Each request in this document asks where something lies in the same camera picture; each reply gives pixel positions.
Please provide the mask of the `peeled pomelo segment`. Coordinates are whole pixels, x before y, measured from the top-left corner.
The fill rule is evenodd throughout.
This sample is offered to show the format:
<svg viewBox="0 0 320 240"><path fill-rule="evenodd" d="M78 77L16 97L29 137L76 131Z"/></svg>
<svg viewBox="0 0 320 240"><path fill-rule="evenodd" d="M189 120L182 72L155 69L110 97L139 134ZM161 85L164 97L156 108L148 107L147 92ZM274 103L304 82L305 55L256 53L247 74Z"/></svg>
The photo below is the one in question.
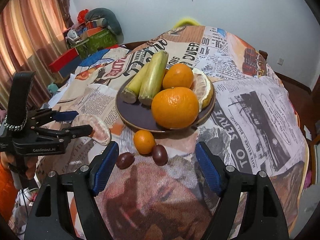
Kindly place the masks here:
<svg viewBox="0 0 320 240"><path fill-rule="evenodd" d="M93 128L89 135L97 143L107 146L111 141L111 132L107 124L96 115L79 114L72 121L72 127L90 125Z"/></svg>

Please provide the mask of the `dark red grape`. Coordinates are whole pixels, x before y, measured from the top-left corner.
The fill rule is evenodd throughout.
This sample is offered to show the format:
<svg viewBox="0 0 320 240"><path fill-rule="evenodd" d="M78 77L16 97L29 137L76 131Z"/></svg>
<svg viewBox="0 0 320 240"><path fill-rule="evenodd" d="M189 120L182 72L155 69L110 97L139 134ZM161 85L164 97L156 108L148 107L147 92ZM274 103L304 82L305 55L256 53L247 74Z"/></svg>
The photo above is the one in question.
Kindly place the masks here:
<svg viewBox="0 0 320 240"><path fill-rule="evenodd" d="M152 149L152 158L156 165L164 166L168 162L168 154L164 146L156 145Z"/></svg>
<svg viewBox="0 0 320 240"><path fill-rule="evenodd" d="M135 156L130 152L125 152L120 154L117 157L116 166L119 169L124 170L130 167L134 163L134 161L135 161Z"/></svg>

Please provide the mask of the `small tangerine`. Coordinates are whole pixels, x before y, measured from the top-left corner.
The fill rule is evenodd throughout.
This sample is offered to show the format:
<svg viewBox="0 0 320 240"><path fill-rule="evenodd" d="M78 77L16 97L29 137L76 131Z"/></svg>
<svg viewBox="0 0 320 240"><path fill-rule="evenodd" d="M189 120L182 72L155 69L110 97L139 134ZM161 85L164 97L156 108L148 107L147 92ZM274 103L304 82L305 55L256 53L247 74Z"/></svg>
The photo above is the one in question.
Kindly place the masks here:
<svg viewBox="0 0 320 240"><path fill-rule="evenodd" d="M152 133L146 130L138 130L133 136L133 142L136 150L141 155L150 154L156 146Z"/></svg>

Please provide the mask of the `large orange front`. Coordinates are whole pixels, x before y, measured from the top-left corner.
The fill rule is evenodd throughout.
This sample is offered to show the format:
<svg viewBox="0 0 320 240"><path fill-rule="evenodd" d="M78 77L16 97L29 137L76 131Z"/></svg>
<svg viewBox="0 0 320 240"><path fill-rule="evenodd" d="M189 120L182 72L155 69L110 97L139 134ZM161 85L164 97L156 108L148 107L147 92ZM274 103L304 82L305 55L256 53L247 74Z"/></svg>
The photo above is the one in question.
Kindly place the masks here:
<svg viewBox="0 0 320 240"><path fill-rule="evenodd" d="M199 102L195 93L185 87L162 90L153 98L151 113L155 122L167 129L190 126L199 114Z"/></svg>

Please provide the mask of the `large orange with sticker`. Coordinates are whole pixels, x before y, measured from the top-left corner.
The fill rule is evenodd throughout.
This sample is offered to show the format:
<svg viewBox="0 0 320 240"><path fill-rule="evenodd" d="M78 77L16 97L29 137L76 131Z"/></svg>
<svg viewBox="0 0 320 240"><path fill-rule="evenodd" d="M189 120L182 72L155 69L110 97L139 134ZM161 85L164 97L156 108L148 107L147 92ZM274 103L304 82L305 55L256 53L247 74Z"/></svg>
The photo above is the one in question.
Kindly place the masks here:
<svg viewBox="0 0 320 240"><path fill-rule="evenodd" d="M194 75L186 64L177 63L170 67L164 76L163 89L185 87L190 88L193 84Z"/></svg>

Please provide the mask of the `pomelo segment with rind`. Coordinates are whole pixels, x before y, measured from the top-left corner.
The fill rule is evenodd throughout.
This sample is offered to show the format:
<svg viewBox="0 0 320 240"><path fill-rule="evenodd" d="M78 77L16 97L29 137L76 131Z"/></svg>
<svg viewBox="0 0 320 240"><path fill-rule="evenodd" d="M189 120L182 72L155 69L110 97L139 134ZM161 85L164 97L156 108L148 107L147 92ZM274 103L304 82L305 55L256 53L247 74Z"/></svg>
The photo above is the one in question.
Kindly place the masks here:
<svg viewBox="0 0 320 240"><path fill-rule="evenodd" d="M209 106L210 101L214 95L213 86L210 79L203 71L193 68L193 84L191 90L196 95L199 102L199 113Z"/></svg>

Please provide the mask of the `red box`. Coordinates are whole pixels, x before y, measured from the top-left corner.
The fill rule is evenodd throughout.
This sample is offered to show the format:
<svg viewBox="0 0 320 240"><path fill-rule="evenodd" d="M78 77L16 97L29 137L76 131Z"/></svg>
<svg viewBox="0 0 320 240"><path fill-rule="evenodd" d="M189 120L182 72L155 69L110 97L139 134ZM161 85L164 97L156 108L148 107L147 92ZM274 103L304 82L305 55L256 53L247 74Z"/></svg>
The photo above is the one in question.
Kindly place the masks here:
<svg viewBox="0 0 320 240"><path fill-rule="evenodd" d="M75 48L71 48L53 61L48 67L51 72L57 73L65 65L73 61L78 55L78 51Z"/></svg>

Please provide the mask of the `blue patchwork quilt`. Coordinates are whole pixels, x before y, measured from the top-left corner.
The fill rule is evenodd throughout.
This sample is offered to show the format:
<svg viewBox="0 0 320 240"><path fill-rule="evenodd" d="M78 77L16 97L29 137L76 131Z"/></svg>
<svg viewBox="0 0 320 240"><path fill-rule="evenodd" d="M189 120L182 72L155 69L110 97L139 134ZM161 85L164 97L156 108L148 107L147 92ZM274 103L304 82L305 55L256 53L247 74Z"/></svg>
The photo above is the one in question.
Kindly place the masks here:
<svg viewBox="0 0 320 240"><path fill-rule="evenodd" d="M112 63L113 61L124 57L130 51L131 50L127 49L125 46L119 46L117 48L106 48L106 49L97 51L96 53L82 60L78 64L74 74L78 75L81 72L84 72L100 64Z"/></svg>

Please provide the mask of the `dark purple plate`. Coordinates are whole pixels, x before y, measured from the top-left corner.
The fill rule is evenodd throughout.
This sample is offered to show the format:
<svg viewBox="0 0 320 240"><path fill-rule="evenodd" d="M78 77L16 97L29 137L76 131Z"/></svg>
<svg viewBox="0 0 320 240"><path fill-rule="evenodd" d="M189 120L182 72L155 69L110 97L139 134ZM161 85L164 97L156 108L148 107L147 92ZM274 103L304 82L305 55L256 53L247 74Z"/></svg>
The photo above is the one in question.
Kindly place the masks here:
<svg viewBox="0 0 320 240"><path fill-rule="evenodd" d="M125 103L121 97L120 94L125 88L125 86L129 83L129 81L126 81L124 85L122 85L120 91L118 92L116 96L116 108L117 111L123 120L127 125L130 125L132 127L135 127L137 129L145 129L150 132L160 133L160 132L166 132L169 130L175 130L175 129L167 129L162 126L159 126L151 113L151 106L145 106L142 103L140 103L138 100L133 103ZM196 120L190 125L196 125L200 123L202 120L204 120L209 113L213 110L214 104L215 104L215 90L213 88L214 95L210 101L209 106L204 108L197 116Z"/></svg>

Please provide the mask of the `orange pink curtain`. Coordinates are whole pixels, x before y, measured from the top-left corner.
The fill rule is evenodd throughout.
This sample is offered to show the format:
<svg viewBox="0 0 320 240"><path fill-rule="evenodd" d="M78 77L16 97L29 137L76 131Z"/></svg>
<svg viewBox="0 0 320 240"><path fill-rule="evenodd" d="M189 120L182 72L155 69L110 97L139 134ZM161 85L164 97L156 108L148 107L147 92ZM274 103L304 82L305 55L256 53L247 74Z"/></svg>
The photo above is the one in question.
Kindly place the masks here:
<svg viewBox="0 0 320 240"><path fill-rule="evenodd" d="M7 109L13 75L35 72L29 107L49 100L48 85L63 80L49 65L67 51L61 3L68 0L8 0L1 11L1 109Z"/></svg>

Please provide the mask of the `green storage box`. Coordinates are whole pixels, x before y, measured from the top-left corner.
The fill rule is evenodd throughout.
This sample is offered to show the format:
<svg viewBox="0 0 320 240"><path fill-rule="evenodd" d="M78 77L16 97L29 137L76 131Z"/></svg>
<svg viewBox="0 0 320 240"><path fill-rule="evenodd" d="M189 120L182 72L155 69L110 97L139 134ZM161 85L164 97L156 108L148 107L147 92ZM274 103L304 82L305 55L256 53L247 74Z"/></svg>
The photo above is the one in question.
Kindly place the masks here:
<svg viewBox="0 0 320 240"><path fill-rule="evenodd" d="M112 47L116 44L118 44L116 36L109 30L103 29L85 40L71 45L71 47L76 49L81 59L85 59L99 50Z"/></svg>

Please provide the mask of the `red plastic bag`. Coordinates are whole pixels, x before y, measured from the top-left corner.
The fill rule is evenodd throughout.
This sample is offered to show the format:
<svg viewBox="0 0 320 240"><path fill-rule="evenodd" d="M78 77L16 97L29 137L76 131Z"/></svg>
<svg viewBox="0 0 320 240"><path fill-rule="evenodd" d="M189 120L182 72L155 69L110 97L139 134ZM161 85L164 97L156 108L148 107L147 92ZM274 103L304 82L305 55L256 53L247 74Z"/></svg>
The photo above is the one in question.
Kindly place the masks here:
<svg viewBox="0 0 320 240"><path fill-rule="evenodd" d="M77 16L77 21L78 23L80 24L83 24L85 23L85 16L86 14L89 12L88 9L85 9L85 10L81 10L79 13L78 13L78 16Z"/></svg>

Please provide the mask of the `grey plush pillow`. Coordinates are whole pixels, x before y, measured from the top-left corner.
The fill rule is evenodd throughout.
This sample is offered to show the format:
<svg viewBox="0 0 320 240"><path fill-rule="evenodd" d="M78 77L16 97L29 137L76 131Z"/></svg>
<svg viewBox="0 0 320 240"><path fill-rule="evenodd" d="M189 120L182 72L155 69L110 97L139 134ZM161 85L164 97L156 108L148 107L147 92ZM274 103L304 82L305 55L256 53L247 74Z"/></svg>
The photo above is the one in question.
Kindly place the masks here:
<svg viewBox="0 0 320 240"><path fill-rule="evenodd" d="M95 20L99 20L102 24L102 27L107 28L114 35L119 36L122 34L120 23L118 22L115 14L111 10L106 8L95 8L85 14L86 22Z"/></svg>

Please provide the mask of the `white wall socket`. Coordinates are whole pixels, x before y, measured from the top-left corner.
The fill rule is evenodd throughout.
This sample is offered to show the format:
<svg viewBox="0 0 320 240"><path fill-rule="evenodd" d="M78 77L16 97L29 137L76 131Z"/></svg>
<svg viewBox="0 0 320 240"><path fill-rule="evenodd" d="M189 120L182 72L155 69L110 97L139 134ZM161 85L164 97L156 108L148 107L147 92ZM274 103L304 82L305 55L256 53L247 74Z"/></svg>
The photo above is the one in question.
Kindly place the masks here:
<svg viewBox="0 0 320 240"><path fill-rule="evenodd" d="M283 60L282 58L279 58L278 61L277 61L277 64L279 64L279 65L282 66L282 65L283 65L283 62L284 62L284 60Z"/></svg>

